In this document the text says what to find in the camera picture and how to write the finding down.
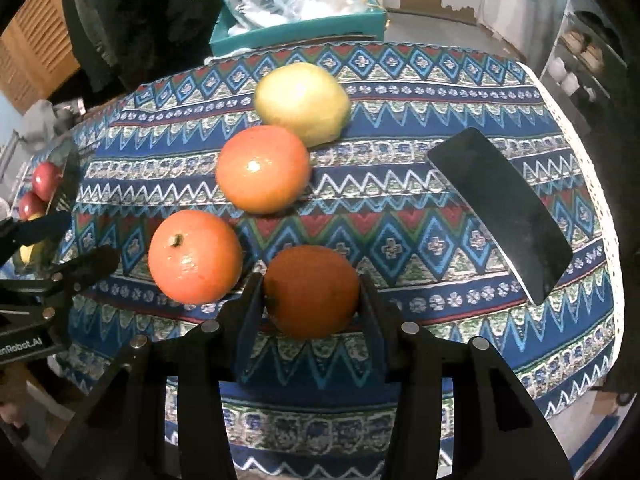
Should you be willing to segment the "patterned blue tablecloth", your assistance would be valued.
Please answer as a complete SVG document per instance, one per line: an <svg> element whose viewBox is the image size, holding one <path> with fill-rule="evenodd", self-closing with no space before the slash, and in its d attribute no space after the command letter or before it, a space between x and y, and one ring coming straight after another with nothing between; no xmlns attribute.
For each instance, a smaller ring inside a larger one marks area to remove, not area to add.
<svg viewBox="0 0 640 480"><path fill-rule="evenodd" d="M222 146L257 124L258 82L296 62L334 76L352 118L340 140L312 151L300 203L254 218L224 197L214 168ZM469 127L512 162L573 248L543 304L526 299L488 232L428 163L430 148ZM55 359L82 390L133 336L174 338L218 313L219 304L177 304L150 277L152 235L181 208L228 221L247 272L292 246L334 250L435 336L489 340L547 418L567 411L620 354L620 253L596 170L550 92L510 58L376 43L241 55L140 87L74 139L88 162L60 255L99 245L120 252L118 270L75 300L72 343Z"/></svg>

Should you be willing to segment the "yellow-green fruit in plate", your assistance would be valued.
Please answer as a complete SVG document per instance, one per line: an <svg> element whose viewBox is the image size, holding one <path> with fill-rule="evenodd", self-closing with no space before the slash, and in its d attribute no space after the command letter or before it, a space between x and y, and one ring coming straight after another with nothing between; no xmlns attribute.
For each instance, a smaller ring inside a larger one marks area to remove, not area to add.
<svg viewBox="0 0 640 480"><path fill-rule="evenodd" d="M43 217L44 217L44 214L42 212L36 212L35 214L32 214L30 217L24 220L24 223L34 222ZM44 235L42 234L42 229L39 229L38 235L39 235L39 238L34 244L22 245L20 247L18 254L20 255L22 263L29 264L32 262L32 260L38 258L38 254L41 252L41 247L44 241Z"/></svg>

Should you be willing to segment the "red apple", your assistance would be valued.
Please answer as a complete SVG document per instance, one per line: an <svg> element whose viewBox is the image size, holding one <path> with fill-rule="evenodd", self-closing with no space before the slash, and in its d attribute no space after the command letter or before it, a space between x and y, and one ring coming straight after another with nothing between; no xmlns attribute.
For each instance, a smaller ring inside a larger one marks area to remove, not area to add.
<svg viewBox="0 0 640 480"><path fill-rule="evenodd" d="M33 216L43 216L47 211L47 204L34 192L26 192L18 204L18 215L21 220L29 220Z"/></svg>
<svg viewBox="0 0 640 480"><path fill-rule="evenodd" d="M32 190L46 203L49 203L62 181L62 170L53 162L42 162L32 174Z"/></svg>

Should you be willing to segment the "black smartphone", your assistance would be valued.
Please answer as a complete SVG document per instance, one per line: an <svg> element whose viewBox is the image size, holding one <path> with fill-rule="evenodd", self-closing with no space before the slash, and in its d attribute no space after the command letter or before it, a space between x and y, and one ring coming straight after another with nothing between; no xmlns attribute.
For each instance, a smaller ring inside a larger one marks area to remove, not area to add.
<svg viewBox="0 0 640 480"><path fill-rule="evenodd" d="M475 128L437 144L427 158L488 229L527 299L543 304L573 249L535 191Z"/></svg>

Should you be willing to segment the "glossy orange fruit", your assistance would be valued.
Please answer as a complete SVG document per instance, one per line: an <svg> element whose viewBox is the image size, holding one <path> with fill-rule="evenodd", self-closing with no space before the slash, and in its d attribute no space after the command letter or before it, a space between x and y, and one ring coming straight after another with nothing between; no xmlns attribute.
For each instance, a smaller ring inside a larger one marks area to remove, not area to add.
<svg viewBox="0 0 640 480"><path fill-rule="evenodd" d="M250 127L232 136L215 167L216 182L228 201L260 216L294 204L310 176L306 146L296 134L278 126Z"/></svg>

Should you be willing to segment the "wooden louvered door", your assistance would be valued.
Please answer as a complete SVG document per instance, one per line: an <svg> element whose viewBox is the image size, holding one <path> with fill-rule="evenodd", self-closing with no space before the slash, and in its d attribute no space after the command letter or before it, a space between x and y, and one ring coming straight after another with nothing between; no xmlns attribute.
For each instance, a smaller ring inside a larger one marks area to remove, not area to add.
<svg viewBox="0 0 640 480"><path fill-rule="evenodd" d="M1 34L1 92L21 114L79 70L62 0L26 0Z"/></svg>

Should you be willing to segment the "red apple lower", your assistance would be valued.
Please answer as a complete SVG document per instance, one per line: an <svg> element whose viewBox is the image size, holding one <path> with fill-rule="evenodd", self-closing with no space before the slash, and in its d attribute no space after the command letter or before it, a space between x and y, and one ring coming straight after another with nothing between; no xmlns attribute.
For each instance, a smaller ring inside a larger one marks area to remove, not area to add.
<svg viewBox="0 0 640 480"><path fill-rule="evenodd" d="M33 216L43 216L47 211L47 204L34 192L26 192L18 204L18 215L21 220L29 220Z"/></svg>

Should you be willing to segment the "shoe rack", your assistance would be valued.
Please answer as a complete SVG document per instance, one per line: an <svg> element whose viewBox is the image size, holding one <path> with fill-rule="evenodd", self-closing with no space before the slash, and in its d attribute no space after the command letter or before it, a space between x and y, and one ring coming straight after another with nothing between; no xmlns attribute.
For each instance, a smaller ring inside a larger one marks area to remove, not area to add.
<svg viewBox="0 0 640 480"><path fill-rule="evenodd" d="M586 130L608 119L629 91L620 33L594 0L567 0L540 79Z"/></svg>

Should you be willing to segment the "red apple upper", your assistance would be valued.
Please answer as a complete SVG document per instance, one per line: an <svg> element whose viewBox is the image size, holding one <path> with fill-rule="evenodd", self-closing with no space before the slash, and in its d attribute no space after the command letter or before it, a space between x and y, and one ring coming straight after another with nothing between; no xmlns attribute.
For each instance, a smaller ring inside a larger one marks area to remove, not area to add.
<svg viewBox="0 0 640 480"><path fill-rule="evenodd" d="M62 181L62 170L53 162L42 162L32 174L32 190L46 203L49 203Z"/></svg>

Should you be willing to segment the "dark glass fruit plate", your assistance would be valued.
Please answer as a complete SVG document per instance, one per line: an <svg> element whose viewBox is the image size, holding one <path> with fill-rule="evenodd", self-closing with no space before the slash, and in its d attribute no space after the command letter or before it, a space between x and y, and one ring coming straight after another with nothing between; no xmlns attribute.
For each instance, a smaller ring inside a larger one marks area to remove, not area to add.
<svg viewBox="0 0 640 480"><path fill-rule="evenodd" d="M51 200L47 204L47 211L45 214L52 214L55 211L68 211L72 212L73 204L75 203L77 196L77 189L80 178L80 156L79 148L71 138L66 138L61 141L56 148L54 148L46 158L41 162L36 162L35 168L42 162L53 162L56 166L59 166L62 170L62 181L55 191ZM20 203L21 197L28 191L32 191L32 174L27 175L27 190L25 192L18 193L17 209ZM16 264L16 272L19 274L41 274L47 268L52 266L55 260L55 254L58 251L62 240L64 240L65 234L56 240L44 240L41 252L38 254L38 258L32 260L29 264L22 263L20 255L14 258Z"/></svg>

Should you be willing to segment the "dark orange fruit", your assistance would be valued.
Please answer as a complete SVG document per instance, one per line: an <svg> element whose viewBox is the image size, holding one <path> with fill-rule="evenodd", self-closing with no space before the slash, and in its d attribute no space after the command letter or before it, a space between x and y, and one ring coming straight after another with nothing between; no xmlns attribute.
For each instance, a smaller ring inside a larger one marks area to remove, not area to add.
<svg viewBox="0 0 640 480"><path fill-rule="evenodd" d="M355 314L359 276L349 261L322 246L294 246L269 263L264 291L273 325L299 340L329 337Z"/></svg>

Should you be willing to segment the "hanging dark clothes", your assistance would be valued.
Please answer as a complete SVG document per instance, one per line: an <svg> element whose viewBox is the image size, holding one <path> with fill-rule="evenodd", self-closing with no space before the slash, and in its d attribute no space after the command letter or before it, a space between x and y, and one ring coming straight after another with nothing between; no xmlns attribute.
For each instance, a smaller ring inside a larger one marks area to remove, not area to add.
<svg viewBox="0 0 640 480"><path fill-rule="evenodd" d="M74 58L96 93L190 70L210 55L222 0L62 0Z"/></svg>

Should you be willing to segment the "teal plastic bin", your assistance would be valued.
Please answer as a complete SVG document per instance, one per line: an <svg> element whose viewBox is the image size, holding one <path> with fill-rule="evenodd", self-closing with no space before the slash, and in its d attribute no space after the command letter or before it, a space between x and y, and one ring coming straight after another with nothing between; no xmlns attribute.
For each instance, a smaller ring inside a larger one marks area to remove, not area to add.
<svg viewBox="0 0 640 480"><path fill-rule="evenodd" d="M240 51L264 50L271 47L312 44L324 40L366 38L383 40L387 23L384 8L370 4L357 14L314 18L309 21L288 23L249 30L231 35L236 25L228 9L220 12L209 39L209 47L216 58L224 58Z"/></svg>

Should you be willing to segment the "orange fruit with stem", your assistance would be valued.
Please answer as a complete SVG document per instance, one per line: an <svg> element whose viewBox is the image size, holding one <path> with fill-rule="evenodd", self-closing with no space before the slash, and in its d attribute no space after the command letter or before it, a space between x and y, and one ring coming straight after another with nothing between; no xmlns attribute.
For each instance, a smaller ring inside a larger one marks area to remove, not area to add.
<svg viewBox="0 0 640 480"><path fill-rule="evenodd" d="M243 253L227 222L207 211L185 209L156 229L148 263L153 281L169 299L210 304L239 281Z"/></svg>

